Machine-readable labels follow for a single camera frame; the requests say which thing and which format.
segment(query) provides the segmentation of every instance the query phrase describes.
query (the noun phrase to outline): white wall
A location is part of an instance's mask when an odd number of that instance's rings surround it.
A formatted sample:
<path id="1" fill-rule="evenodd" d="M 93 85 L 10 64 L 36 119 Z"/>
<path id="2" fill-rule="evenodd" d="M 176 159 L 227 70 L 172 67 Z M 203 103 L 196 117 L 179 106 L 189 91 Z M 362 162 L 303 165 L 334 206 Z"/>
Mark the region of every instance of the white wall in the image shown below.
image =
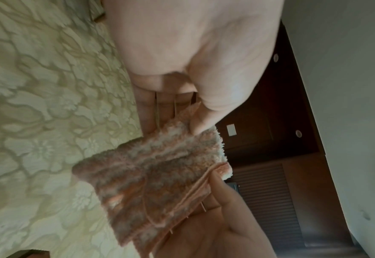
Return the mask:
<path id="1" fill-rule="evenodd" d="M 283 22 L 349 229 L 375 258 L 375 0 L 287 0 Z"/>

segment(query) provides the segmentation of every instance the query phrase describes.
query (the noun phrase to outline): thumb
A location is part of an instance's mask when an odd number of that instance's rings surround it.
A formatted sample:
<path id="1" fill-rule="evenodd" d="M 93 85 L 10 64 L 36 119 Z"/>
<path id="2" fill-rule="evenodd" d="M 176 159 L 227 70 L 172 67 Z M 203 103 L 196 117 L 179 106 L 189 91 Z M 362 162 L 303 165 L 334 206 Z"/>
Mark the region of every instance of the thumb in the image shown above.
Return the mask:
<path id="1" fill-rule="evenodd" d="M 233 232 L 255 241 L 268 241 L 243 198 L 224 183 L 218 173 L 210 175 L 209 184 L 214 198 L 222 207 L 224 220 Z"/>
<path id="2" fill-rule="evenodd" d="M 207 108 L 203 102 L 200 103 L 198 110 L 194 113 L 190 119 L 190 132 L 193 135 L 198 135 L 204 130 L 214 126 L 218 121 L 228 115 L 233 109 L 227 109 L 222 111 L 214 111 Z"/>

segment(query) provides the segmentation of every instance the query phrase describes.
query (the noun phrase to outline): pink knitted swatch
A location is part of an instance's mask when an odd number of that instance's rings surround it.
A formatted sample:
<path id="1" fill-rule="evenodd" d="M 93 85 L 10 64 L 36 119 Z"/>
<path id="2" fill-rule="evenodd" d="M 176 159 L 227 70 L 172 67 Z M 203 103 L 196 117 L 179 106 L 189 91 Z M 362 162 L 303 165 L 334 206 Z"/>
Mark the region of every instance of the pink knitted swatch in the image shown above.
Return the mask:
<path id="1" fill-rule="evenodd" d="M 142 258 L 210 193 L 208 177 L 232 170 L 216 127 L 193 136 L 192 105 L 161 130 L 84 159 L 73 174 L 90 183 L 121 246 L 133 241 Z"/>

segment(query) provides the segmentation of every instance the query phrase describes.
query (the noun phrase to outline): wall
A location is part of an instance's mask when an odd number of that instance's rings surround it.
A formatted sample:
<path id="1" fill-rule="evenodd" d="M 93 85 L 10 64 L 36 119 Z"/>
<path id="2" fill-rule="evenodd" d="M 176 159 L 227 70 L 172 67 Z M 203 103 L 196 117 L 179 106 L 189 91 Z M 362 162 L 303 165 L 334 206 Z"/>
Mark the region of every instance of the wall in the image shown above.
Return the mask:
<path id="1" fill-rule="evenodd" d="M 348 227 L 375 258 L 375 1 L 287 0 L 282 19 Z"/>
<path id="2" fill-rule="evenodd" d="M 138 257 L 71 176 L 79 160 L 140 136 L 115 53 L 87 1 L 0 0 L 0 258 Z"/>

